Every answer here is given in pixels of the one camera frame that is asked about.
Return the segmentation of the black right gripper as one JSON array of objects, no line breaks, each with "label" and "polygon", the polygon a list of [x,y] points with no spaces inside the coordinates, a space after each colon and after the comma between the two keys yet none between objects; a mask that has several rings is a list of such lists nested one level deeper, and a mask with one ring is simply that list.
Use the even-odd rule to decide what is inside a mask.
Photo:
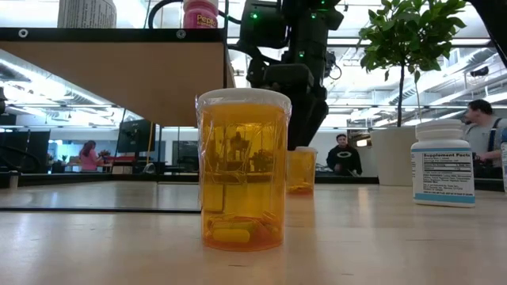
[{"label": "black right gripper", "polygon": [[297,146],[309,146],[323,120],[329,113],[327,89],[323,79],[330,75],[327,58],[298,58],[296,63],[276,62],[267,64],[261,58],[250,60],[246,80],[253,88],[271,89],[293,101],[292,114],[288,126],[288,150]]}]

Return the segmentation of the small amber pill bottle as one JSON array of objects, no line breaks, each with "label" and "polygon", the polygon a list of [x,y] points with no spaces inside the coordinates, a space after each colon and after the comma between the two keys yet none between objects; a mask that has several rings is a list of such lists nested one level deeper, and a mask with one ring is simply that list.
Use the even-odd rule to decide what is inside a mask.
[{"label": "small amber pill bottle", "polygon": [[288,152],[287,187],[289,195],[312,195],[314,193],[317,150],[298,146]]}]

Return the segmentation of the pink medicine bottle white cap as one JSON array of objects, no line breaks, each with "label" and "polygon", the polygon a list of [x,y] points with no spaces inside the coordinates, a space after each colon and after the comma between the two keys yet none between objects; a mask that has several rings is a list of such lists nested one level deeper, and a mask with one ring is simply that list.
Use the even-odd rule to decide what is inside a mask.
[{"label": "pink medicine bottle white cap", "polygon": [[184,29],[216,29],[219,0],[184,0]]}]

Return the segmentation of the white bottle blue-striped label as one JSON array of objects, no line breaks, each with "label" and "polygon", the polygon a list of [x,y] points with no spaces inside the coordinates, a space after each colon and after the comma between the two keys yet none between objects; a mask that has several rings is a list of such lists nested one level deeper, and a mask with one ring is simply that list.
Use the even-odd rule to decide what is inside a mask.
[{"label": "white bottle blue-striped label", "polygon": [[475,206],[473,155],[460,120],[433,120],[415,126],[410,149],[413,201],[444,207]]}]

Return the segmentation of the white bottle barcode label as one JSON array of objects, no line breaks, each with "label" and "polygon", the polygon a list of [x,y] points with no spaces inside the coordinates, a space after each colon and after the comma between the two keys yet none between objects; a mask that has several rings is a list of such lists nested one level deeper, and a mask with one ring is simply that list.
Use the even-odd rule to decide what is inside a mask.
[{"label": "white bottle barcode label", "polygon": [[59,0],[58,28],[115,29],[113,0]]}]

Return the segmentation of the person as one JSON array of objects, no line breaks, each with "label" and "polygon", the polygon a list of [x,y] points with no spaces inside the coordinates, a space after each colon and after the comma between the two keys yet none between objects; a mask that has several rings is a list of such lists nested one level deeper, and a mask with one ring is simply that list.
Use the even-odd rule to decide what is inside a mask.
[{"label": "person", "polygon": [[358,151],[349,145],[347,136],[339,134],[337,145],[328,152],[327,166],[338,176],[357,177],[363,172]]},{"label": "person", "polygon": [[79,153],[81,162],[81,171],[96,172],[100,163],[100,158],[95,151],[96,143],[93,140],[86,142]]},{"label": "person", "polygon": [[468,123],[464,138],[469,142],[475,159],[493,167],[501,166],[501,133],[507,130],[507,118],[496,116],[490,102],[483,99],[468,103]]}]

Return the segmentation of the white plant pot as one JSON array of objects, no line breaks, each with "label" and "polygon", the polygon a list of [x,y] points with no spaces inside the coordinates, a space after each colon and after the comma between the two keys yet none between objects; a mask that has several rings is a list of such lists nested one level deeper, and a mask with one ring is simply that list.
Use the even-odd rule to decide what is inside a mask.
[{"label": "white plant pot", "polygon": [[410,148],[416,143],[415,127],[394,127],[371,133],[379,184],[412,186]]}]

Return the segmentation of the green leafy plant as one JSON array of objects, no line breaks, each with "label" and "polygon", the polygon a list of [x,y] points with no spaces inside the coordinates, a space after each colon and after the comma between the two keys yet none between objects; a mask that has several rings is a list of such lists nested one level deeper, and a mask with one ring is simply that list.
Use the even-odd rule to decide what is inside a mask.
[{"label": "green leafy plant", "polygon": [[359,41],[367,40],[360,66],[367,72],[400,69],[397,125],[402,125],[402,101],[406,74],[418,82],[421,73],[440,71],[440,57],[448,58],[452,39],[467,25],[458,17],[464,0],[382,0],[382,8],[369,10],[370,25],[362,28]]}]

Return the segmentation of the black monitor on stand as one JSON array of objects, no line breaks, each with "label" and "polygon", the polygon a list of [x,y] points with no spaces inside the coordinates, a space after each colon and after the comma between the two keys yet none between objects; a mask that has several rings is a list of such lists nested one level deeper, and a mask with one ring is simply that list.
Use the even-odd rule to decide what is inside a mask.
[{"label": "black monitor on stand", "polygon": [[155,151],[156,125],[149,120],[132,120],[120,124],[116,160],[129,172],[141,173]]}]

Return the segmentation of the wooden tray board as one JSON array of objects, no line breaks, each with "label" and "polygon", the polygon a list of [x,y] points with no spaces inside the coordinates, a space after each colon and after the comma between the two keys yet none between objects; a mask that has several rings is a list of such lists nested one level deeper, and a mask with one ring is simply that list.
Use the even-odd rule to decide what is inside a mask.
[{"label": "wooden tray board", "polygon": [[0,49],[161,127],[194,126],[197,96],[234,86],[224,29],[0,28]]}]

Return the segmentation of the black aluminium table frame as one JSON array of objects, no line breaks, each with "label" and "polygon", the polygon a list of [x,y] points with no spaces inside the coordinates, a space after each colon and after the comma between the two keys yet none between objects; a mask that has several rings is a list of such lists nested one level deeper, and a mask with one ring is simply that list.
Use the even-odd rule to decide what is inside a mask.
[{"label": "black aluminium table frame", "polygon": [[[0,188],[7,188],[11,177],[18,178],[18,185],[40,186],[50,184],[77,184],[104,181],[137,181],[197,183],[196,175],[150,175],[150,174],[110,174],[110,173],[57,173],[57,174],[20,174],[0,172]],[[316,184],[379,184],[377,177],[336,177],[319,176]]]}]

